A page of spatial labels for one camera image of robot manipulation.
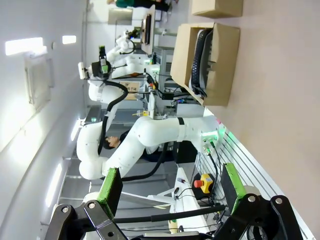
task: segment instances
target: screw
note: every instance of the screw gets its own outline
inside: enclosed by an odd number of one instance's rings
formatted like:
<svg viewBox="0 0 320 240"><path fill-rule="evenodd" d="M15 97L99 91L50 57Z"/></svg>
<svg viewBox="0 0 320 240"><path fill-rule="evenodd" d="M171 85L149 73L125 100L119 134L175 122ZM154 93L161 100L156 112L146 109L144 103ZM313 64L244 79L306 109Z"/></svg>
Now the screw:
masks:
<svg viewBox="0 0 320 240"><path fill-rule="evenodd" d="M96 206L96 204L94 202L92 202L88 206L89 206L90 209L93 209Z"/></svg>
<svg viewBox="0 0 320 240"><path fill-rule="evenodd" d="M250 203L253 203L255 200L256 200L255 196L250 196L250 197L248 197L248 201L249 201Z"/></svg>
<svg viewBox="0 0 320 240"><path fill-rule="evenodd" d="M66 207L64 207L64 208L62 208L62 212L63 212L63 213L68 212L68 210L69 210L69 209L68 209L68 207L67 207L67 206L66 206Z"/></svg>
<svg viewBox="0 0 320 240"><path fill-rule="evenodd" d="M275 202L276 202L277 204L282 204L282 199L279 197L279 198L277 198L277 199L275 200Z"/></svg>

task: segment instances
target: floor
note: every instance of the floor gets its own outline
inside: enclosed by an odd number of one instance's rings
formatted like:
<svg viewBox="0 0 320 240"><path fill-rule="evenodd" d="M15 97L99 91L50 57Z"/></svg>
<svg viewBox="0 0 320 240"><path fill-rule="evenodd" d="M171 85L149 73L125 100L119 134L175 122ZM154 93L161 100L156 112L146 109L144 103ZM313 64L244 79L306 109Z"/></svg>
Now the floor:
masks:
<svg viewBox="0 0 320 240"><path fill-rule="evenodd" d="M173 5L162 28L213 22ZM212 112L259 161L315 237L320 238L320 1L244 0L243 17L215 22L241 28L228 107ZM174 47L162 36L159 45Z"/></svg>

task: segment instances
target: white ceiling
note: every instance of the white ceiling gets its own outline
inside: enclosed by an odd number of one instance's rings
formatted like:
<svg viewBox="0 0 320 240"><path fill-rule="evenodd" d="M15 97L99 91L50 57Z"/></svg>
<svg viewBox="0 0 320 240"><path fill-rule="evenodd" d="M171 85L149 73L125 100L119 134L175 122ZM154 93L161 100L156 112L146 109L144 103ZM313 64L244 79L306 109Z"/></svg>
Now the white ceiling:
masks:
<svg viewBox="0 0 320 240"><path fill-rule="evenodd" d="M85 116L82 57L85 0L4 0L0 22L0 239L44 238L52 206L45 198L59 163L63 173L75 143L70 134ZM63 45L62 36L77 42ZM51 101L38 113L29 105L22 54L6 56L5 42L42 37L53 61ZM51 49L52 42L56 48Z"/></svg>

